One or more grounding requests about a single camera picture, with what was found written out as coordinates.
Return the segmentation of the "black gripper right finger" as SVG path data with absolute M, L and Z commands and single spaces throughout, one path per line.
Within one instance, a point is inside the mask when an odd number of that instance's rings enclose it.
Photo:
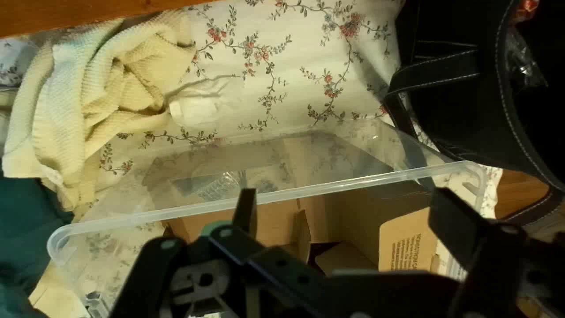
M 434 191 L 429 227 L 466 271 L 449 318 L 516 318 L 524 232 L 484 220 L 449 189 Z

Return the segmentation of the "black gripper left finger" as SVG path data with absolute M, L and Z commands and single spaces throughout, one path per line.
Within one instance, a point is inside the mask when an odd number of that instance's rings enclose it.
M 360 276 L 325 278 L 283 248 L 265 248 L 256 221 L 256 191 L 242 189 L 231 223 L 208 235 L 224 264 L 217 301 L 230 318 L 378 318 Z

